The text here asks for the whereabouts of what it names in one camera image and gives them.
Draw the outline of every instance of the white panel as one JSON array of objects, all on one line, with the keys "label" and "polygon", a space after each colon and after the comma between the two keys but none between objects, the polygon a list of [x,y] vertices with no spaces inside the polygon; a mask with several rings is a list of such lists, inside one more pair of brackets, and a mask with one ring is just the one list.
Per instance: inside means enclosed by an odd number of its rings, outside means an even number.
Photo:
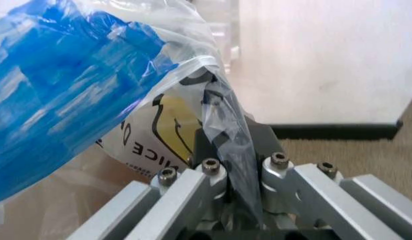
[{"label": "white panel", "polygon": [[240,0],[240,34],[258,122],[395,123],[412,98],[412,0]]}]

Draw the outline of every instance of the beige carpet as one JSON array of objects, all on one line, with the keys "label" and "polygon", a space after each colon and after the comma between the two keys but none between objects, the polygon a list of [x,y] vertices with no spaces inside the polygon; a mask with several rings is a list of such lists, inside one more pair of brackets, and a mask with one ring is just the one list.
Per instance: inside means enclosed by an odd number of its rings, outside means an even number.
[{"label": "beige carpet", "polygon": [[296,164],[330,162],[344,177],[373,174],[412,200],[412,102],[393,140],[283,140]]}]

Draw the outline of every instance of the black baseboard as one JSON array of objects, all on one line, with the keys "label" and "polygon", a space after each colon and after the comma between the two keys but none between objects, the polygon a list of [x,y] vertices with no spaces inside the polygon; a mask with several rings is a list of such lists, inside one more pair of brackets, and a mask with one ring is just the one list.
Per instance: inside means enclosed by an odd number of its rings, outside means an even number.
[{"label": "black baseboard", "polygon": [[270,125],[279,139],[380,140],[393,139],[403,126],[394,124],[276,124]]}]

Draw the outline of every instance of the blue plastic bag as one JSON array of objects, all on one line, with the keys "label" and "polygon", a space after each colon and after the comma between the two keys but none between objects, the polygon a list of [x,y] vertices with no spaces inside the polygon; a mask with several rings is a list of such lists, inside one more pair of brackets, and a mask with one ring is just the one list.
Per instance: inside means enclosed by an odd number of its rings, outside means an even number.
[{"label": "blue plastic bag", "polygon": [[120,123],[177,67],[146,24],[70,0],[0,18],[0,200],[62,166]]},{"label": "blue plastic bag", "polygon": [[[197,82],[198,71],[213,77]],[[253,143],[209,26],[190,3],[0,1],[0,201],[167,90],[184,99],[209,141],[225,136],[218,156],[261,226]]]}]

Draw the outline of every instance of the blue pattern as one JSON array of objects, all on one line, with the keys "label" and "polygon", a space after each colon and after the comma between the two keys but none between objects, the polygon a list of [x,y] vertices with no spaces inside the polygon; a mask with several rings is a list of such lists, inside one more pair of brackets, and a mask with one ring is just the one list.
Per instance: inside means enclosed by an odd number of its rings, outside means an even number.
[{"label": "blue pattern", "polygon": [[175,69],[154,30],[71,0],[0,19],[0,201],[119,124]]}]

